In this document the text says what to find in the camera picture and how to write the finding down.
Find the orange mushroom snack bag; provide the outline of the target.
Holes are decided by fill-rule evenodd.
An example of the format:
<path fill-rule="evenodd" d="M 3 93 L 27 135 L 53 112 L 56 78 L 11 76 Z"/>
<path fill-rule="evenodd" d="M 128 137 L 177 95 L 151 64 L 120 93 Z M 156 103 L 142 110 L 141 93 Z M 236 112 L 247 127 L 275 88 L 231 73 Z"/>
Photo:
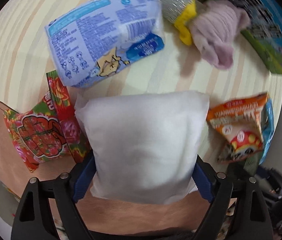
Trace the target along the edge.
<path fill-rule="evenodd" d="M 225 138 L 220 163 L 243 161 L 260 154 L 262 163 L 274 135 L 274 113 L 268 93 L 227 101 L 208 110 L 208 124 Z"/>

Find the red floral snack bag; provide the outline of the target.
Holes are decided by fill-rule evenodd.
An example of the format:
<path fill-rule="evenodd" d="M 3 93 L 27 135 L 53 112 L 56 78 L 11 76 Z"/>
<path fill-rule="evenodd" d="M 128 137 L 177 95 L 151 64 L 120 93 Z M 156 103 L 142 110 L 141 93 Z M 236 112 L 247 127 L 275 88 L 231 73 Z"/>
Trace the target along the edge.
<path fill-rule="evenodd" d="M 65 155 L 81 163 L 91 149 L 68 89 L 56 71 L 46 77 L 49 90 L 30 111 L 18 113 L 8 108 L 3 113 L 12 143 L 30 172 Z"/>

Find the white soft pillow pack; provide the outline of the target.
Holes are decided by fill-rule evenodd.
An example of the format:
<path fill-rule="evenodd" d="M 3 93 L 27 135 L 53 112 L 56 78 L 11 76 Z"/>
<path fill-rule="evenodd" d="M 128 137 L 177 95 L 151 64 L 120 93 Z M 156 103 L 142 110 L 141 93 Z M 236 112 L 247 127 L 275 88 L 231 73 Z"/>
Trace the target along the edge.
<path fill-rule="evenodd" d="M 191 175 L 208 109 L 208 95 L 193 90 L 78 100 L 97 170 L 91 194 L 170 204 L 196 191 Z"/>

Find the light blue tissue pack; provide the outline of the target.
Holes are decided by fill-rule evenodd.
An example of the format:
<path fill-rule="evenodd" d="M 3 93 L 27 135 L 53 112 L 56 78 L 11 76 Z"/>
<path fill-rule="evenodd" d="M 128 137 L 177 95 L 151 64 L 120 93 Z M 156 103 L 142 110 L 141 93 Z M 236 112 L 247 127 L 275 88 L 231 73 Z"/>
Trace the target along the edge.
<path fill-rule="evenodd" d="M 64 86 L 85 88 L 164 48 L 160 0 L 90 0 L 45 26 Z"/>

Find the striped cream table mat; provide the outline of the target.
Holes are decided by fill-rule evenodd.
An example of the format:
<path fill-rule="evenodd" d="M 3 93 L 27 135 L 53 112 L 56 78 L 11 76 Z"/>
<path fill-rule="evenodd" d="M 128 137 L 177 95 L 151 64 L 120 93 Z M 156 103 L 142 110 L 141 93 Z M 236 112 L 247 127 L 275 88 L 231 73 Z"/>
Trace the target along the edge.
<path fill-rule="evenodd" d="M 45 26 L 88 0 L 9 0 L 0 10 L 0 180 L 21 195 L 29 178 L 53 179 L 74 166 L 72 157 L 43 163 L 30 172 L 14 148 L 3 119 L 12 108 L 25 113 L 48 91 L 46 73 L 54 65 Z M 247 40 L 234 44 L 234 66 L 221 71 L 201 60 L 195 47 L 185 46 L 176 29 L 164 24 L 165 47 L 119 74 L 89 89 L 70 88 L 70 95 L 85 99 L 140 93 L 197 90 L 207 93 L 212 104 L 269 92 L 276 118 L 282 105 L 282 76 L 270 73 Z M 193 192 L 171 205 L 140 205 L 98 199 L 87 194 L 78 203 L 86 225 L 117 234 L 193 230 L 200 224 L 208 202 Z"/>

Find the silver scrubber with yellow sponge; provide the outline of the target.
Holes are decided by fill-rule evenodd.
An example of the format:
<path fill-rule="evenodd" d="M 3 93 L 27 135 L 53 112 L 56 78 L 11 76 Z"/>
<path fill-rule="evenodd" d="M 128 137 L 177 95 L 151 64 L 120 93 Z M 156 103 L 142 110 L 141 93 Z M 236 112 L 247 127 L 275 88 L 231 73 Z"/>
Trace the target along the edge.
<path fill-rule="evenodd" d="M 187 46 L 193 44 L 189 23 L 196 15 L 195 0 L 160 0 L 162 14 L 178 30 L 180 40 Z"/>

